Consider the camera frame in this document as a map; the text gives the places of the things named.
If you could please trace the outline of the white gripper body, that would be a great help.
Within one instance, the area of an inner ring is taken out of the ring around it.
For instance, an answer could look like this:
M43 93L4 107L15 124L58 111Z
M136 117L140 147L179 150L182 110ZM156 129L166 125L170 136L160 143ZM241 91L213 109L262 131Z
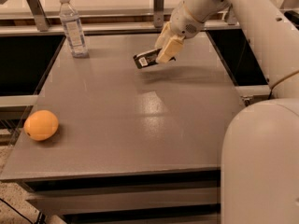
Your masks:
M200 5L180 2L172 11L170 27L176 35L193 38L203 29L204 24L204 9Z

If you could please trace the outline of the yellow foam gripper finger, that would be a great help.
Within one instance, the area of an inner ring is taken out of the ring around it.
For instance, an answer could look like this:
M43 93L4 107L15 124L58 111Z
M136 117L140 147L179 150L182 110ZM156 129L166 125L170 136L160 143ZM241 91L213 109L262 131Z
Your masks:
M159 34L154 47L156 49L161 49L165 42L169 39L169 37L171 36L172 32L171 32L171 27L170 27L170 22L168 21L165 25L163 30L161 31L161 33Z
M183 48L184 37L180 35L171 35L160 49L158 59L168 63Z

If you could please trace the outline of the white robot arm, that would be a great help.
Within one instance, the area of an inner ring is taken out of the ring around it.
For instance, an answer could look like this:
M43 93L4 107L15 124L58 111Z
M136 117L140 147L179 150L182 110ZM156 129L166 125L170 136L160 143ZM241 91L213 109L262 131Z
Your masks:
M166 63L213 14L231 8L272 99L231 121L221 152L221 224L299 224L299 31L269 0L183 0L156 48Z

